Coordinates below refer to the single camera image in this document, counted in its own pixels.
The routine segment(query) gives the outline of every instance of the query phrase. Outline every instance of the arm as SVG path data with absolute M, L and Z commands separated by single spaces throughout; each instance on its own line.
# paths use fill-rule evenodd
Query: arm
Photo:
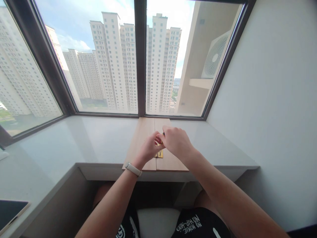
M 131 162 L 137 169 L 142 170 L 146 162 L 165 148 L 164 145 L 156 146 L 155 141 L 160 141 L 156 137 L 157 134 L 159 132 L 156 131 L 145 140 L 138 155 Z M 76 238 L 115 237 L 137 179 L 134 173 L 125 170 L 87 218 Z
M 163 130 L 165 136 L 158 137 L 197 178 L 236 237 L 288 237 L 248 195 L 193 147 L 184 130 L 166 126 Z

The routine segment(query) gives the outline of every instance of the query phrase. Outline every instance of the black shorts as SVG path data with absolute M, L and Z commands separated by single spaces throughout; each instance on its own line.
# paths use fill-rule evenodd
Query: black shorts
M 135 207 L 129 203 L 116 238 L 136 237 L 141 238 L 139 220 Z M 199 207 L 181 211 L 172 238 L 183 237 L 230 238 L 230 232 L 216 214 L 206 208 Z
M 172 238 L 181 237 L 230 238 L 230 232 L 216 214 L 198 207 L 181 211 Z

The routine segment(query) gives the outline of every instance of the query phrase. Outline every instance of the air conditioner unit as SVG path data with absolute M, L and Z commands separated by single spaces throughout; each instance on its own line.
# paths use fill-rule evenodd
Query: air conditioner unit
M 223 55 L 226 51 L 225 47 L 229 39 L 228 31 L 211 42 L 201 74 L 202 79 L 214 79 L 214 77 L 216 77 L 218 65 L 221 63 L 220 60 L 223 59 Z

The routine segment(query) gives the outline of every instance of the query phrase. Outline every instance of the white countertop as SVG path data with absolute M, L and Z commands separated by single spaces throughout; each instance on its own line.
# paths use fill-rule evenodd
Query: white countertop
M 258 165 L 206 122 L 175 121 L 217 167 Z M 76 163 L 123 164 L 137 119 L 71 116 L 9 147 L 0 161 L 0 198 L 31 202 L 1 238 L 19 237 Z

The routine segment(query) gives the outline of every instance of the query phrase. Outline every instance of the wooden desk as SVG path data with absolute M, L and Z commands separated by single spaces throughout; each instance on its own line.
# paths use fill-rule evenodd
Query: wooden desk
M 131 161 L 133 157 L 137 155 L 141 148 L 141 145 L 144 143 L 145 139 L 148 136 L 150 136 L 155 131 L 163 133 L 164 125 L 171 126 L 170 119 L 145 117 L 139 118 L 122 169 L 125 169 L 126 163 Z M 188 172 L 188 169 L 178 158 L 176 158 L 176 156 L 174 156 L 167 149 L 164 149 L 163 158 L 152 158 L 149 162 L 145 164 L 143 171 Z

